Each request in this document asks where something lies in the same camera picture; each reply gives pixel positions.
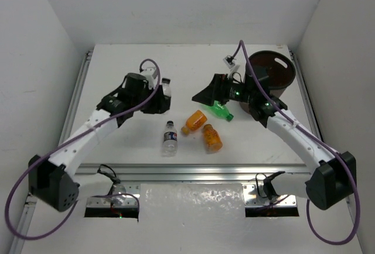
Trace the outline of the clear bottle black label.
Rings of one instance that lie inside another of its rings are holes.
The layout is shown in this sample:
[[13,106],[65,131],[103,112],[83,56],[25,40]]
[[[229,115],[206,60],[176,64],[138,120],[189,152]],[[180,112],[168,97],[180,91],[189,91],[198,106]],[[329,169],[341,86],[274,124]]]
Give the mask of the clear bottle black label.
[[168,78],[162,78],[162,91],[163,91],[163,98],[165,101],[171,101],[172,91],[170,86],[171,80]]

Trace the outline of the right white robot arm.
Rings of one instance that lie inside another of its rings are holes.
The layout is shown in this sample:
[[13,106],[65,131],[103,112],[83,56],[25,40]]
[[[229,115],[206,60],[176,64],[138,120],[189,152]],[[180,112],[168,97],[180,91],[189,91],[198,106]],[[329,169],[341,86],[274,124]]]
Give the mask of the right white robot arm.
[[324,148],[293,116],[279,98],[269,94],[269,76],[255,67],[237,83],[228,74],[215,74],[210,84],[194,95],[192,101],[212,106],[230,100],[247,104],[250,115],[263,127],[281,138],[305,163],[311,175],[293,176],[278,171],[263,180],[262,191],[273,201],[283,194],[309,199],[320,210],[326,210],[353,194],[356,182],[356,160],[349,152]]

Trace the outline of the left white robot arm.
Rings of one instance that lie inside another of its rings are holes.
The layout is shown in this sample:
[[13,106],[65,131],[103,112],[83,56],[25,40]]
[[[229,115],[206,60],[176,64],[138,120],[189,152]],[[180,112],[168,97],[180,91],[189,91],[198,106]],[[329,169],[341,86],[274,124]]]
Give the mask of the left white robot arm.
[[88,120],[68,138],[68,145],[46,160],[29,161],[29,192],[59,212],[76,201],[105,196],[120,181],[105,172],[77,176],[76,171],[90,152],[109,134],[133,116],[131,108],[145,114],[163,114],[171,105],[170,80],[161,83],[142,72],[128,73],[122,84],[104,96]]

